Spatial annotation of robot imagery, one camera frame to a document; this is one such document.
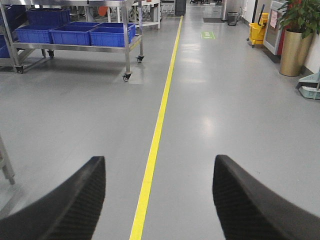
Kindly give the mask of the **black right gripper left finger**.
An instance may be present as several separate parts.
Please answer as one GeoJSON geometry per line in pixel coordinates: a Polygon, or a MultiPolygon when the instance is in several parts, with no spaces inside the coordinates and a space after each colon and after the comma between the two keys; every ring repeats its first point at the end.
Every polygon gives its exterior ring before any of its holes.
{"type": "Polygon", "coordinates": [[[106,196],[106,162],[93,156],[57,188],[1,219],[2,240],[90,240],[106,196]]]}

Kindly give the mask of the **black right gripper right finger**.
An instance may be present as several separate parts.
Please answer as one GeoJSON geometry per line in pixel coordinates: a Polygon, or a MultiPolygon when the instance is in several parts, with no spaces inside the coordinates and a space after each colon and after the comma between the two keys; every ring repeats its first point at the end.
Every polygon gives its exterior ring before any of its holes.
{"type": "Polygon", "coordinates": [[[227,155],[215,157],[213,203],[227,240],[318,240],[320,218],[287,201],[227,155]]]}

